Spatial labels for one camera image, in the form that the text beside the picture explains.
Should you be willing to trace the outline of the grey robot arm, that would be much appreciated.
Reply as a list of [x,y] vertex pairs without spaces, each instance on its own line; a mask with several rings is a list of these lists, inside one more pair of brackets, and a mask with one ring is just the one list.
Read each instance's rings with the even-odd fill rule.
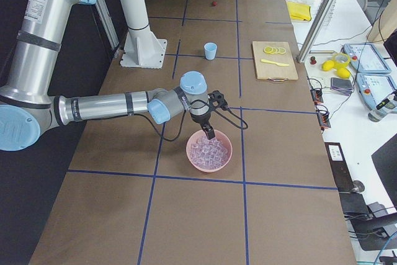
[[7,83],[1,88],[1,149],[23,150],[46,131],[70,122],[149,113],[157,124],[189,112],[207,138],[215,136],[209,119],[207,84],[189,71],[174,89],[104,96],[50,97],[48,88],[71,8],[85,0],[28,0],[17,34]]

